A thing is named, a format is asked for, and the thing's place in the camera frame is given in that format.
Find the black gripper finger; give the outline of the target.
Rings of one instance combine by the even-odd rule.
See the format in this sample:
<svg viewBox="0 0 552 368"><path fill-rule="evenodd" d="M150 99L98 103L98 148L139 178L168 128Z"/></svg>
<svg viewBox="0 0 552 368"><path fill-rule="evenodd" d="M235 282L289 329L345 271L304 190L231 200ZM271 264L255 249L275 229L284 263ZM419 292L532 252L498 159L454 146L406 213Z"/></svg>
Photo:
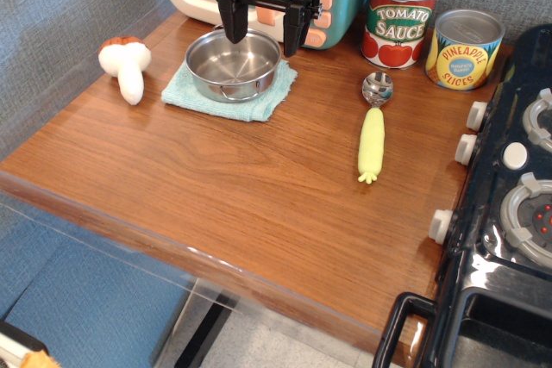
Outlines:
<svg viewBox="0 0 552 368"><path fill-rule="evenodd" d="M285 8L284 16L284 55L293 56L304 44L310 26L310 0L292 0Z"/></svg>
<svg viewBox="0 0 552 368"><path fill-rule="evenodd" d="M239 43L248 31L248 5L242 0L217 0L226 37Z"/></svg>

